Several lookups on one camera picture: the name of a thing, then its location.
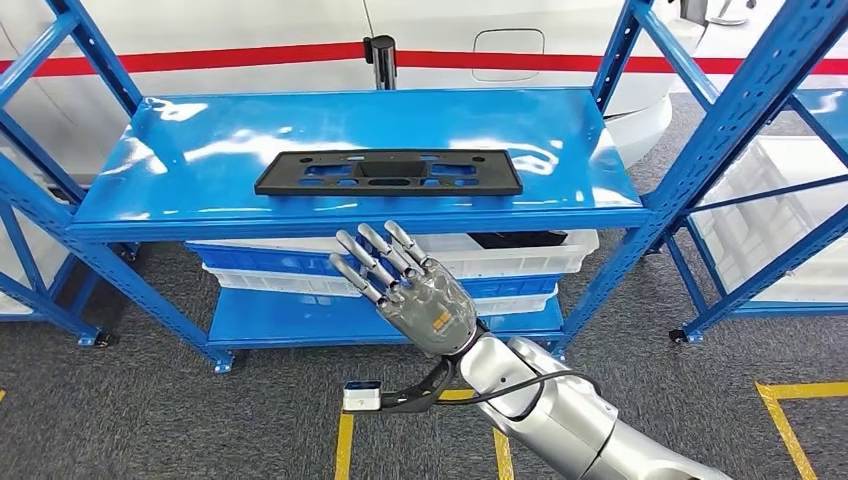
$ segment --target black cable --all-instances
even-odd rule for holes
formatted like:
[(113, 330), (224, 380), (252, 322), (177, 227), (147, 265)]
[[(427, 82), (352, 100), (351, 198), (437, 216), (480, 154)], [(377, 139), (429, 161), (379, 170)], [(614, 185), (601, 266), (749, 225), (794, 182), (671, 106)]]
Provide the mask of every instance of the black cable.
[(544, 381), (550, 380), (552, 378), (559, 377), (577, 377), (586, 380), (587, 382), (592, 384), (592, 387), (595, 389), (595, 393), (599, 396), (601, 395), (601, 388), (598, 386), (598, 382), (595, 381), (589, 375), (585, 373), (575, 372), (573, 370), (560, 370), (559, 372), (546, 373), (544, 375), (539, 375), (536, 378), (531, 378), (530, 380), (525, 380), (521, 383), (516, 383), (515, 385), (510, 385), (509, 387), (503, 388), (501, 390), (496, 390), (494, 392), (484, 393), (482, 395), (477, 395), (471, 398), (464, 398), (462, 400), (436, 400), (436, 405), (475, 405), (480, 402), (488, 402), (489, 400), (502, 397), (508, 393), (516, 392), (521, 390), (522, 388), (527, 388), (531, 385), (535, 385), (537, 383), (542, 383)]

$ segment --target silver robotic arm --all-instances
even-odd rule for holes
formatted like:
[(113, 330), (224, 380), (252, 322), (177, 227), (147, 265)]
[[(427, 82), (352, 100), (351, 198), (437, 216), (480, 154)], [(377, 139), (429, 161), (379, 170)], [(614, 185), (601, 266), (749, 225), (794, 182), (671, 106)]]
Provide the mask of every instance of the silver robotic arm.
[[(498, 430), (514, 438), (569, 479), (712, 480), (729, 477), (654, 442), (618, 419), (618, 409), (597, 387), (534, 342), (504, 343), (477, 319), (474, 303), (450, 272), (415, 245), (396, 223), (386, 222), (386, 242), (368, 225), (359, 233), (399, 272), (395, 278), (344, 231), (336, 238), (385, 286), (373, 286), (345, 261), (333, 265), (377, 311), (439, 364), (421, 384), (383, 392), (379, 382), (345, 387), (349, 412), (422, 412), (433, 405), (476, 404)], [(439, 400), (459, 372), (477, 396)]]

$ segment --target car body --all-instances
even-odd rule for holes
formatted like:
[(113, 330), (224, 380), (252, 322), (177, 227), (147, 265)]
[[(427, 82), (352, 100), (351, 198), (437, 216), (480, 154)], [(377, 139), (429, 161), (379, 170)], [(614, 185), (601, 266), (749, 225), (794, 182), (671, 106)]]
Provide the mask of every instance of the car body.
[[(682, 18), (682, 0), (654, 2), (657, 16), (690, 52), (705, 27)], [(429, 52), (603, 55), (623, 0), (84, 0), (119, 55), (150, 61), (175, 52), (243, 49), (245, 64), (228, 68), (133, 73), (148, 96), (189, 93), (357, 90), (374, 88), (362, 59), (263, 63), (265, 47), (359, 42), (391, 35), (399, 50)], [(44, 2), (0, 4), (0, 58), (15, 58), (53, 19)], [(636, 57), (660, 57), (642, 35)], [(56, 57), (79, 57), (67, 39)], [(592, 71), (401, 68), (399, 88), (491, 88), (588, 85)], [(606, 111), (607, 126), (626, 166), (657, 142), (671, 121), (667, 93), (674, 76), (626, 73)], [(87, 184), (127, 124), (125, 113), (95, 75), (39, 76), (27, 82), (7, 110), (80, 183)], [(0, 142), (0, 152), (28, 166)]]

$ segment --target stacked crates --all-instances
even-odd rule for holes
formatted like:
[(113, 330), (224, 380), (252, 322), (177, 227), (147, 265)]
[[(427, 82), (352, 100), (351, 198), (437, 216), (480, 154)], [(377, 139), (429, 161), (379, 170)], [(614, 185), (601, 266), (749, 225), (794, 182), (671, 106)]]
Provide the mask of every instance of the stacked crates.
[[(580, 270), (598, 248), (595, 230), (574, 230), (562, 245), (484, 249), (467, 234), (417, 235), (413, 239), (459, 279), (481, 316), (537, 312), (557, 293), (565, 273)], [(186, 242), (223, 288), (315, 296), (361, 294), (330, 264), (329, 254), (359, 264), (332, 237)]]

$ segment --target yellow floor marking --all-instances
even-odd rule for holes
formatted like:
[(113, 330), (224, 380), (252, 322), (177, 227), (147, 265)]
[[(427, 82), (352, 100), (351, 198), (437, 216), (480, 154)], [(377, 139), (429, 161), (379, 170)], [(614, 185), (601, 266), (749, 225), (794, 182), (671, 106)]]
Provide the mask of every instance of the yellow floor marking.
[(495, 434), (495, 457), (498, 461), (498, 480), (512, 480), (512, 453), (509, 451), (509, 439), (497, 428), (493, 428)]
[(350, 477), (350, 452), (353, 447), (353, 415), (339, 414), (339, 439), (336, 444), (336, 480)]
[(789, 419), (780, 408), (780, 400), (799, 399), (799, 398), (827, 398), (848, 396), (848, 382), (833, 382), (833, 383), (800, 383), (792, 385), (763, 385), (756, 383), (757, 391), (763, 399), (766, 409), (771, 415), (771, 419), (777, 427), (780, 437), (783, 438), (783, 443), (795, 462), (798, 472), (801, 474), (802, 480), (816, 480), (818, 477), (813, 471), (804, 449), (798, 442), (798, 437), (789, 425)]
[(474, 396), (474, 390), (464, 388), (462, 390), (445, 390), (439, 395), (439, 400), (465, 400)]
[[(462, 390), (445, 390), (439, 395), (442, 400), (463, 400), (471, 398), (474, 390), (470, 388)], [(512, 454), (509, 449), (509, 439), (492, 429), (495, 437), (495, 456), (498, 465), (498, 480), (513, 480)], [(336, 443), (336, 480), (347, 480), (350, 477), (350, 459), (353, 451), (353, 415), (341, 413), (339, 415), (339, 436)]]

